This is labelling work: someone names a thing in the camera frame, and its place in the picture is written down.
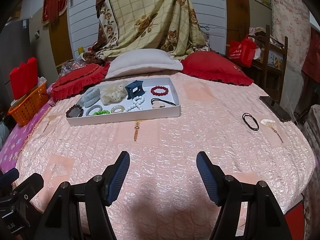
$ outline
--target red bead bracelet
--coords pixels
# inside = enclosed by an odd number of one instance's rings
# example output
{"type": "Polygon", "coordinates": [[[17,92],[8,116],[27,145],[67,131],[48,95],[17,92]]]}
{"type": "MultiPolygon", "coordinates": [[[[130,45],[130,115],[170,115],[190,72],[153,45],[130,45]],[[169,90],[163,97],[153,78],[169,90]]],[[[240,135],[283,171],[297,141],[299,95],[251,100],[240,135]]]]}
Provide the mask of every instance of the red bead bracelet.
{"type": "Polygon", "coordinates": [[[154,88],[151,88],[151,94],[153,94],[154,96],[165,96],[168,93],[169,93],[169,89],[167,89],[166,87],[156,86],[154,88]],[[157,93],[157,92],[155,92],[156,89],[163,89],[165,92],[157,93]]]}

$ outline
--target smartphone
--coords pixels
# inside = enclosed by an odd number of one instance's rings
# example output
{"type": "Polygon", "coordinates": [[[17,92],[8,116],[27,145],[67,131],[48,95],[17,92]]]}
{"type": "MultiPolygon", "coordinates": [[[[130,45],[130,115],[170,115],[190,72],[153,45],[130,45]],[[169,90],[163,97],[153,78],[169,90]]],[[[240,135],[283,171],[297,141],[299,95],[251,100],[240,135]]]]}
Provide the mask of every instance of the smartphone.
{"type": "Polygon", "coordinates": [[[275,113],[275,115],[279,118],[281,122],[291,121],[291,116],[286,111],[284,111],[284,109],[281,106],[279,106],[279,104],[276,101],[274,101],[271,97],[260,96],[260,100],[264,102],[273,113],[275,113]]]}

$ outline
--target purple floral sheet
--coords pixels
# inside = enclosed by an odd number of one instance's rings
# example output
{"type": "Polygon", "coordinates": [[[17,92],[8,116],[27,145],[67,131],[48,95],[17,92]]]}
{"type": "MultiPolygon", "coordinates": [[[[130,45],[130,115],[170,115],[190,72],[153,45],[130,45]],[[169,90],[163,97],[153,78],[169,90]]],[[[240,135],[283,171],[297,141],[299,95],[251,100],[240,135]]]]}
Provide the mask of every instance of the purple floral sheet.
{"type": "Polygon", "coordinates": [[[49,103],[53,103],[51,98],[49,99],[48,103],[41,107],[39,112],[34,115],[34,117],[28,124],[23,127],[16,125],[13,128],[11,134],[7,138],[4,146],[0,151],[0,170],[3,173],[16,166],[17,159],[25,143],[25,140],[27,139],[28,135],[32,133],[34,127],[38,124],[38,122],[42,119],[42,117],[49,109],[49,103]]]}

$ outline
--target wooden chair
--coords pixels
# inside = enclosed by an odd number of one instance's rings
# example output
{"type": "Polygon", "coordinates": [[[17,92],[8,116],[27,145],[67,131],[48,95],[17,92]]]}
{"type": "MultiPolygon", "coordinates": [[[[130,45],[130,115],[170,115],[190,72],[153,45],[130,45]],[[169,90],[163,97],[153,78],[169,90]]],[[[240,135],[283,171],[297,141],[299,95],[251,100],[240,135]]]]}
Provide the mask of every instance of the wooden chair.
{"type": "Polygon", "coordinates": [[[260,63],[257,60],[253,60],[252,66],[258,69],[258,74],[256,77],[255,83],[261,87],[271,98],[276,101],[280,102],[283,82],[284,82],[284,73],[285,73],[285,66],[287,63],[287,53],[288,53],[288,37],[284,38],[284,48],[280,49],[277,46],[270,43],[270,25],[266,25],[266,36],[265,37],[258,37],[252,36],[257,41],[260,41],[264,44],[264,57],[263,62],[260,63]],[[283,56],[282,64],[280,69],[276,69],[274,67],[268,66],[268,57],[269,51],[272,50],[277,54],[283,56]],[[275,89],[271,89],[267,87],[267,78],[269,76],[276,76],[277,77],[277,84],[275,89]]]}

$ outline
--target metal bolt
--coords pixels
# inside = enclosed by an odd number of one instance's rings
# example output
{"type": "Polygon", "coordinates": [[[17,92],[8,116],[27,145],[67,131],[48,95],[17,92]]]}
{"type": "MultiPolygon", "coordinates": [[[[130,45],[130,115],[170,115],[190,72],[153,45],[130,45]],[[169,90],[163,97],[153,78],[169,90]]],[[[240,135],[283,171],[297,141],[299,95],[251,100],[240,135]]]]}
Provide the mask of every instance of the metal bolt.
{"type": "Polygon", "coordinates": [[[62,182],[61,184],[60,184],[60,187],[62,187],[62,188],[66,188],[66,187],[68,187],[69,186],[69,182],[67,182],[67,181],[64,181],[64,182],[62,182]]]}
{"type": "Polygon", "coordinates": [[[266,186],[268,186],[268,184],[267,184],[265,181],[263,181],[263,180],[260,180],[260,181],[259,181],[259,185],[260,185],[261,187],[266,187],[266,186]]]}
{"type": "Polygon", "coordinates": [[[233,181],[233,179],[234,179],[234,177],[231,176],[231,175],[226,175],[224,178],[225,178],[227,181],[233,181]]]}
{"type": "Polygon", "coordinates": [[[96,175],[96,176],[93,177],[93,180],[95,182],[99,182],[100,180],[102,180],[102,176],[101,175],[96,175]]]}

